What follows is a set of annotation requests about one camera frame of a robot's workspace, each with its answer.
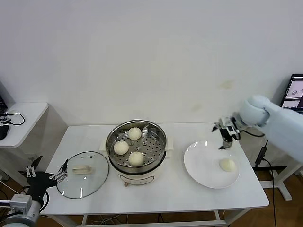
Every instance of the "white plate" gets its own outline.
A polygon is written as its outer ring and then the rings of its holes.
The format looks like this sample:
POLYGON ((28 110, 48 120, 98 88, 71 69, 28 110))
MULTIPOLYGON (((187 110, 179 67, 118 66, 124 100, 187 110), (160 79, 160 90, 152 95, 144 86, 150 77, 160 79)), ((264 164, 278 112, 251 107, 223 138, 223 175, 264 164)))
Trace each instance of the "white plate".
POLYGON ((191 177, 209 188, 226 188, 234 184, 240 175, 239 163, 230 150, 219 150, 217 143, 208 140, 190 145, 184 154, 184 164, 191 177), (222 158, 231 158, 236 170, 226 172, 219 166, 222 158))

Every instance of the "steamer basket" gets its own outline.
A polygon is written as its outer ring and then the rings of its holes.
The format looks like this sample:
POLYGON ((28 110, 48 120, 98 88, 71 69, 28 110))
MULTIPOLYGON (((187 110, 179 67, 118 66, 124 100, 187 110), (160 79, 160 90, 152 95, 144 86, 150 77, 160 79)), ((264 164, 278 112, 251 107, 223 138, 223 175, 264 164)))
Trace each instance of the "steamer basket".
POLYGON ((109 161, 115 169, 129 175, 140 175, 152 171, 162 163, 166 156, 165 145, 166 135, 162 128, 149 121, 132 120, 114 128, 107 137, 105 147, 109 161), (128 131, 132 127, 141 129, 141 138, 137 140, 128 138, 128 131), (129 145, 129 150, 124 155, 117 155, 114 152, 114 145, 120 140, 126 141, 129 145), (143 166, 133 167, 129 164, 128 157, 135 151, 143 153, 143 166))

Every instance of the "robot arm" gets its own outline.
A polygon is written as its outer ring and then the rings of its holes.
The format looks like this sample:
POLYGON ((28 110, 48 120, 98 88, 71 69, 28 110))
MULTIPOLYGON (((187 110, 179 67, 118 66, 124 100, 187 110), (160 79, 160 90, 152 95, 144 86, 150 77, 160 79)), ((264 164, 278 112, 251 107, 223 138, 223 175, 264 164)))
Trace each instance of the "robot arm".
POLYGON ((215 124, 223 137, 221 149, 228 149, 232 139, 240 139, 240 131, 255 127, 268 141, 303 162, 303 115, 283 109, 263 96, 253 96, 244 102, 234 117, 225 117, 215 124))
POLYGON ((27 194, 15 194, 11 200, 0 200, 0 207, 11 208, 9 214, 5 216, 5 227, 34 226, 39 218, 40 211, 43 210, 41 207, 44 204, 43 196, 46 190, 50 187, 55 187, 67 177, 68 160, 65 161, 56 174, 35 172, 35 162, 38 164, 41 157, 35 160, 31 166, 26 167, 27 182, 30 185, 28 186, 27 194))

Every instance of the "floor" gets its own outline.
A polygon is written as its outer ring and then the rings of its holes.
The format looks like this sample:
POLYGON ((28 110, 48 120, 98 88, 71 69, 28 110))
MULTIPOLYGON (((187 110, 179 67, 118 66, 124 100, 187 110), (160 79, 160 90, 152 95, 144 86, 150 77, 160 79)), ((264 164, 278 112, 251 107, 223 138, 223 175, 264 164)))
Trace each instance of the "floor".
MULTIPOLYGON (((266 171, 257 171, 259 180, 270 180, 270 174, 266 171)), ((9 186, 17 191, 21 191, 20 185, 13 180, 7 182, 9 186)), ((293 197, 292 201, 285 201, 278 189, 275 189, 275 204, 276 204, 276 221, 278 227, 303 227, 303 178, 300 176, 292 175, 285 184, 293 197)), ((10 189, 0 185, 9 198, 14 194, 10 189)), ((270 200, 270 205, 266 208, 253 209, 247 214, 242 216, 230 227, 274 227, 273 207, 272 207, 272 190, 265 189, 267 197, 270 200)), ((0 199, 4 199, 3 194, 0 192, 0 199)), ((77 224, 81 224, 82 216, 70 216, 77 224)), ((113 215, 102 215, 102 218, 111 218, 113 215)), ((190 212, 190 213, 162 213, 163 220, 158 214, 130 214, 128 223, 155 223, 155 222, 176 222, 176 221, 198 221, 198 220, 211 220, 214 219, 213 212, 190 212)), ((97 225, 101 221, 101 216, 89 216, 87 224, 97 225)), ((121 215, 112 220, 114 223, 126 223, 126 215, 121 215)), ((41 217, 37 222, 37 227, 60 227, 55 221, 50 218, 41 217)))

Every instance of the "glass lid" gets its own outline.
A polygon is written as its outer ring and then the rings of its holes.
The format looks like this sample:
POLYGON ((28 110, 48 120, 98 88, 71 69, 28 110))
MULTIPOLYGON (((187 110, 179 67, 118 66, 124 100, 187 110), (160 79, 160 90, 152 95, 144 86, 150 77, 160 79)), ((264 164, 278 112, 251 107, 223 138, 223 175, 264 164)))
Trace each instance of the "glass lid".
POLYGON ((97 191, 108 175, 108 161, 95 151, 79 153, 67 162, 68 176, 57 184, 67 198, 80 199, 97 191))

